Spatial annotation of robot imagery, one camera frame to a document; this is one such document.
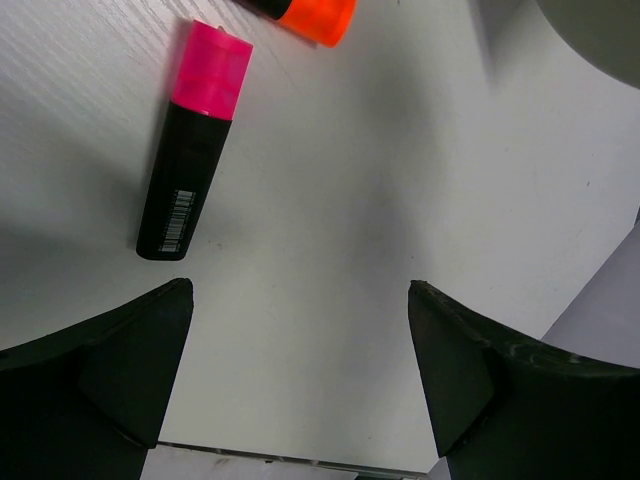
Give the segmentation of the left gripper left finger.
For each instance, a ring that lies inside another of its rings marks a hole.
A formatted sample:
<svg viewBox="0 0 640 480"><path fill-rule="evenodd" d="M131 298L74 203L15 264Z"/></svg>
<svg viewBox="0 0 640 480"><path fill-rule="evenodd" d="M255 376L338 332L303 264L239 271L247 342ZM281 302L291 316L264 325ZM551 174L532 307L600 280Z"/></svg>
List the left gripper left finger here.
<svg viewBox="0 0 640 480"><path fill-rule="evenodd" d="M1 353L4 479L137 479L158 439L194 310L171 280Z"/></svg>

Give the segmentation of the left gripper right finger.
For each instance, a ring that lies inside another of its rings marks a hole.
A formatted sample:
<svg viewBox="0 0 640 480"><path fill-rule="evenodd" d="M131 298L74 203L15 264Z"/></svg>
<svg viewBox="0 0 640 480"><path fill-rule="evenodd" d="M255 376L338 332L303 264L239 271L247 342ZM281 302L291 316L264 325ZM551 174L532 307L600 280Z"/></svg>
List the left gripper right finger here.
<svg viewBox="0 0 640 480"><path fill-rule="evenodd" d="M454 479L635 479L639 372L556 348L425 281L411 337L439 457Z"/></svg>

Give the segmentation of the orange highlighter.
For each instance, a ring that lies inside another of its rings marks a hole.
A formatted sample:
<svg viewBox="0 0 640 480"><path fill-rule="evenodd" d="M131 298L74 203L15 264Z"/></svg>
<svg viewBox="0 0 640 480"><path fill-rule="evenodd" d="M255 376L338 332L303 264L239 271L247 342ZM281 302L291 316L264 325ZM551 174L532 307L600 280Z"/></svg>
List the orange highlighter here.
<svg viewBox="0 0 640 480"><path fill-rule="evenodd" d="M240 0L239 4L329 48L343 38L356 8L356 0Z"/></svg>

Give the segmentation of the pink highlighter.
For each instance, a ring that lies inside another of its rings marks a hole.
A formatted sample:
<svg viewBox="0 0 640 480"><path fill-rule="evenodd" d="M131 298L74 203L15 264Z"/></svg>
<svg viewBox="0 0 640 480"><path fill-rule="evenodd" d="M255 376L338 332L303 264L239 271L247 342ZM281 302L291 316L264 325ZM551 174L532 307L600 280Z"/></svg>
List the pink highlighter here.
<svg viewBox="0 0 640 480"><path fill-rule="evenodd" d="M171 91L139 229L148 260L186 256L211 187L253 46L194 20Z"/></svg>

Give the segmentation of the cream round drawer cabinet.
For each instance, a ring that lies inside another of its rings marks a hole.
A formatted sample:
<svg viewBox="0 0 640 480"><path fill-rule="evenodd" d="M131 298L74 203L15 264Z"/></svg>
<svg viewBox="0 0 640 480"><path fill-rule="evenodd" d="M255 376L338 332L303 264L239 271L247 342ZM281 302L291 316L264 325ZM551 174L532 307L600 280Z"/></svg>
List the cream round drawer cabinet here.
<svg viewBox="0 0 640 480"><path fill-rule="evenodd" d="M558 35L607 75L639 87L639 3L634 0L538 0Z"/></svg>

